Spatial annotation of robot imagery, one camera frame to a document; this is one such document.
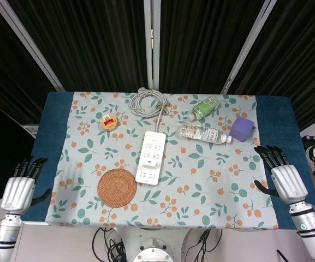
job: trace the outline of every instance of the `power outlet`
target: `power outlet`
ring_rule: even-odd
[[[135,180],[138,183],[150,184],[152,186],[158,184],[165,140],[166,135],[163,133],[145,132],[135,176]]]

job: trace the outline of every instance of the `floral tablecloth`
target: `floral tablecloth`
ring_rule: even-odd
[[[192,107],[208,97],[204,94],[166,94],[168,115],[159,127],[167,135],[160,183],[138,185],[133,200],[122,208],[105,206],[97,193],[101,176],[114,168],[135,175],[144,134],[154,131],[157,121],[130,112],[133,95],[74,93],[46,222],[69,227],[278,228],[271,198],[253,183],[257,179],[267,186],[263,162],[253,149],[260,143],[258,129],[247,141],[235,139],[226,145],[178,136],[177,128],[187,121]],[[242,116],[258,126],[254,96],[218,99],[221,106],[200,124],[228,132]],[[148,110],[155,105],[153,98],[143,100]],[[111,132],[98,127],[107,113],[119,120]]]

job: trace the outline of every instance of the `clear plastic bottle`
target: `clear plastic bottle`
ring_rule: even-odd
[[[202,119],[207,116],[210,112],[217,109],[220,105],[216,96],[210,96],[206,100],[202,101],[198,105],[194,106],[191,114],[188,115],[190,121],[195,119]]]
[[[232,137],[223,131],[214,128],[203,127],[199,124],[184,123],[179,134],[186,138],[198,139],[214,144],[230,143]]]

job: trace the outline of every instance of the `woven coaster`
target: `woven coaster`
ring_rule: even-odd
[[[98,195],[110,207],[125,206],[134,198],[135,192],[135,178],[125,169],[109,170],[98,183]]]

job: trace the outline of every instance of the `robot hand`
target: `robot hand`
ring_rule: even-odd
[[[274,146],[257,146],[254,150],[261,156],[266,167],[271,171],[275,189],[267,189],[257,180],[255,185],[260,191],[274,197],[280,197],[290,206],[289,214],[302,237],[310,256],[315,259],[315,207],[305,203],[308,191],[295,168],[290,165],[284,152]]]
[[[48,189],[40,198],[32,199],[42,165],[47,159],[39,158],[28,168],[30,160],[31,157],[24,159],[16,166],[14,176],[8,180],[3,193],[1,208],[6,214],[0,220],[0,262],[10,261],[22,224],[20,216],[51,193]]]

